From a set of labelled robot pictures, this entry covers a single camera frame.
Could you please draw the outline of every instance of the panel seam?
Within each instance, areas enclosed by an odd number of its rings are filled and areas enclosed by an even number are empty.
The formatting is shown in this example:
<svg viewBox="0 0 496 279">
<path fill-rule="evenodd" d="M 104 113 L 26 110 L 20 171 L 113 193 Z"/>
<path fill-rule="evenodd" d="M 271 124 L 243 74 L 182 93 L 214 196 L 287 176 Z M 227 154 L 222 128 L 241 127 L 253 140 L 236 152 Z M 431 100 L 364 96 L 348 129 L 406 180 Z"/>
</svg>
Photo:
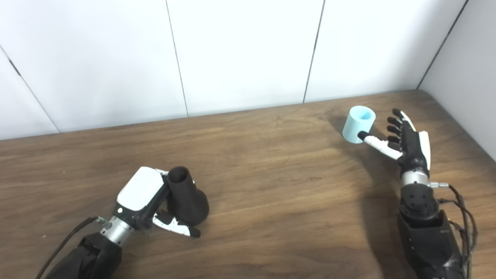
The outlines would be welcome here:
<svg viewBox="0 0 496 279">
<path fill-rule="evenodd" d="M 33 95 L 33 97 L 35 98 L 36 102 L 38 102 L 38 104 L 40 105 L 40 107 L 43 110 L 43 112 L 45 112 L 45 114 L 47 115 L 47 117 L 50 120 L 50 122 L 52 122 L 52 125 L 57 130 L 57 133 L 60 134 L 60 130 L 57 127 L 57 125 L 55 124 L 54 120 L 50 117 L 50 114 L 48 114 L 48 112 L 45 109 L 45 107 L 41 104 L 40 100 L 38 99 L 38 97 L 36 96 L 36 94 L 33 92 L 33 90 L 31 89 L 31 87 L 29 86 L 29 84 L 26 82 L 26 80 L 24 79 L 24 77 L 21 75 L 19 69 L 14 65 L 14 62 L 12 61 L 12 59 L 10 59 L 10 57 L 8 56 L 8 54 L 5 51 L 5 49 L 1 46 L 1 44 L 0 44 L 0 49 L 2 50 L 3 54 L 5 54 L 5 56 L 7 57 L 8 61 L 10 62 L 10 64 L 12 65 L 12 67 L 14 68 L 14 70 L 16 71 L 16 73 L 19 75 L 19 77 L 21 78 L 22 82 L 26 85 L 26 87 L 28 88 L 28 90 L 31 93 L 31 95 Z"/>
<path fill-rule="evenodd" d="M 465 6 L 467 5 L 469 0 L 465 0 L 465 3 L 463 3 L 463 6 L 462 8 L 460 9 L 460 11 L 458 12 L 456 18 L 455 18 L 455 21 L 453 22 L 453 24 L 451 25 L 448 33 L 446 34 L 446 36 L 444 37 L 444 40 L 442 41 L 441 45 L 439 46 L 439 48 L 437 49 L 437 52 L 435 53 L 431 63 L 429 64 L 429 66 L 427 67 L 427 70 L 426 72 L 424 73 L 424 75 L 422 76 L 422 79 L 420 80 L 419 82 L 419 85 L 417 85 L 417 90 L 419 90 L 420 88 L 420 85 L 422 85 L 422 82 L 424 81 L 424 78 L 426 78 L 427 76 L 427 73 L 429 72 L 429 70 L 431 69 L 432 65 L 434 64 L 434 60 L 436 60 L 437 56 L 439 55 L 439 52 L 441 51 L 442 47 L 444 46 L 444 44 L 446 43 L 446 40 L 448 39 L 449 35 L 451 34 L 451 31 L 453 31 L 453 27 L 455 27 L 455 24 L 456 22 L 458 21 L 458 19 L 460 18 L 460 15 L 462 14 L 463 10 L 465 9 Z"/>
<path fill-rule="evenodd" d="M 181 81 L 181 89 L 183 90 L 183 98 L 186 107 L 186 116 L 189 117 L 189 112 L 187 109 L 187 102 L 186 102 L 185 87 L 183 85 L 183 76 L 181 75 L 181 67 L 179 67 L 178 50 L 176 48 L 176 40 L 174 39 L 174 32 L 172 31 L 171 14 L 169 13 L 169 4 L 167 3 L 167 0 L 165 0 L 165 6 L 167 7 L 167 16 L 169 17 L 169 27 L 171 28 L 172 43 L 174 45 L 174 53 L 176 54 L 176 63 L 178 64 L 179 80 Z"/>
<path fill-rule="evenodd" d="M 303 94 L 303 102 L 302 104 L 305 103 L 305 98 L 307 97 L 307 90 L 308 90 L 308 87 L 309 87 L 309 81 L 310 81 L 310 74 L 311 74 L 311 67 L 312 67 L 312 64 L 313 64 L 313 58 L 315 56 L 315 49 L 317 48 L 317 41 L 318 41 L 318 33 L 320 31 L 320 24 L 322 23 L 322 15 L 324 14 L 324 7 L 325 7 L 325 0 L 323 0 L 322 2 L 322 10 L 320 11 L 320 18 L 318 20 L 318 27 L 317 27 L 317 34 L 315 36 L 315 43 L 313 45 L 313 52 L 311 54 L 311 60 L 310 60 L 310 68 L 309 68 L 309 75 L 307 77 L 307 83 L 305 84 L 305 92 Z"/>
</svg>

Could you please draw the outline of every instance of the white thumb segment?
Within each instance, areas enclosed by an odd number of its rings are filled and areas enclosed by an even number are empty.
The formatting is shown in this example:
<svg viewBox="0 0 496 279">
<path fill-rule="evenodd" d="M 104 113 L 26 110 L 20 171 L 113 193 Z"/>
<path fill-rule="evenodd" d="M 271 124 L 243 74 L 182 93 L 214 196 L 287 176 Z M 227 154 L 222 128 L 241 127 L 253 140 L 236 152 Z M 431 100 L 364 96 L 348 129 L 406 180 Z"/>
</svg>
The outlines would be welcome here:
<svg viewBox="0 0 496 279">
<path fill-rule="evenodd" d="M 384 154 L 390 158 L 393 158 L 395 160 L 398 160 L 399 157 L 403 156 L 403 153 L 401 153 L 397 150 L 394 150 L 392 148 L 389 148 L 387 146 L 387 144 L 389 142 L 386 140 L 380 140 L 374 136 L 367 136 L 367 137 L 365 137 L 364 142 L 366 144 L 372 146 L 373 148 L 379 150 L 382 154 Z"/>
<path fill-rule="evenodd" d="M 408 115 L 406 115 L 406 113 L 404 113 L 403 111 L 400 111 L 400 112 L 401 112 L 401 115 L 403 116 L 403 119 L 401 119 L 401 121 L 407 121 L 408 123 L 410 123 L 410 126 L 412 126 L 412 129 L 414 131 L 417 131 L 417 130 L 415 130 L 415 126 L 413 126 L 413 123 L 410 120 L 410 118 L 408 117 Z"/>
<path fill-rule="evenodd" d="M 431 143 L 429 141 L 429 133 L 426 131 L 419 132 L 420 149 L 424 154 L 427 162 L 427 169 L 431 169 Z"/>
</svg>

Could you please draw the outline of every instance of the black fingertip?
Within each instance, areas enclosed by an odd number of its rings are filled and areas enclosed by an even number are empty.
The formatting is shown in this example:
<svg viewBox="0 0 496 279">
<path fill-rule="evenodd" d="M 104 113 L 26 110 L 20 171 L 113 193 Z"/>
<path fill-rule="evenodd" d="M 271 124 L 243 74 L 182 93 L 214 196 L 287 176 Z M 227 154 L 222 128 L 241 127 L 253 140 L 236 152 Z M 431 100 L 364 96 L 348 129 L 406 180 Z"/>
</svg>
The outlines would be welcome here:
<svg viewBox="0 0 496 279">
<path fill-rule="evenodd" d="M 399 118 L 403 118 L 403 115 L 401 114 L 401 111 L 399 109 L 393 109 L 393 114 Z"/>
<path fill-rule="evenodd" d="M 387 122 L 401 129 L 401 122 L 397 118 L 390 116 L 387 118 Z"/>
<path fill-rule="evenodd" d="M 387 136 L 387 141 L 394 142 L 396 144 L 399 144 L 400 143 L 400 138 L 395 137 L 395 136 Z"/>
<path fill-rule="evenodd" d="M 399 145 L 395 144 L 395 143 L 392 143 L 392 142 L 388 142 L 387 143 L 387 147 L 389 147 L 390 149 L 394 149 L 396 151 L 399 151 L 401 152 L 401 148 Z"/>
<path fill-rule="evenodd" d="M 361 139 L 361 140 L 365 140 L 366 137 L 370 136 L 369 133 L 365 132 L 365 131 L 360 131 L 358 132 L 358 138 Z"/>
<path fill-rule="evenodd" d="M 197 228 L 190 227 L 189 228 L 189 236 L 194 237 L 194 238 L 200 238 L 201 232 Z"/>
</svg>

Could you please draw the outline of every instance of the black vase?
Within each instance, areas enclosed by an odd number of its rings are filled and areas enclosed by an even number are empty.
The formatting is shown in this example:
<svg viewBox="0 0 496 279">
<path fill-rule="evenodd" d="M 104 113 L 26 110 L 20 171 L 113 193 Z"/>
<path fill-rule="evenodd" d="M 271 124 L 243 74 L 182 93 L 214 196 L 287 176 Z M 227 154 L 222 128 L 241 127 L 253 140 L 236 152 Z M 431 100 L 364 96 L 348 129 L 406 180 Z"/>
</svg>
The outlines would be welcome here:
<svg viewBox="0 0 496 279">
<path fill-rule="evenodd" d="M 172 192 L 172 197 L 167 203 L 169 213 L 189 226 L 203 222 L 210 207 L 207 196 L 196 188 L 189 170 L 185 167 L 171 169 L 167 175 L 167 182 Z"/>
</svg>

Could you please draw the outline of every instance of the white wall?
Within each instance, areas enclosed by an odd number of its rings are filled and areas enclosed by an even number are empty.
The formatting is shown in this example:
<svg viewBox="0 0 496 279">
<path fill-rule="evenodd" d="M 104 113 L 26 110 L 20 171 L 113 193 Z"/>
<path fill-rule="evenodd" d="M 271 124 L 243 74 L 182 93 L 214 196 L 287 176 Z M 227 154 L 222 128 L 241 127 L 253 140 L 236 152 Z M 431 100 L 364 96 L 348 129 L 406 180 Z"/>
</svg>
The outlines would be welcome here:
<svg viewBox="0 0 496 279">
<path fill-rule="evenodd" d="M 66 132 L 414 89 L 462 2 L 326 0 L 314 48 L 323 0 L 4 0 L 0 45 Z"/>
<path fill-rule="evenodd" d="M 170 0 L 189 115 L 303 101 L 323 0 Z"/>
<path fill-rule="evenodd" d="M 422 82 L 496 160 L 496 1 L 469 1 Z"/>
<path fill-rule="evenodd" d="M 0 49 L 0 140 L 58 133 Z"/>
<path fill-rule="evenodd" d="M 0 45 L 62 132 L 186 116 L 163 0 L 0 1 Z"/>
<path fill-rule="evenodd" d="M 465 0 L 327 0 L 306 102 L 415 89 Z"/>
</svg>

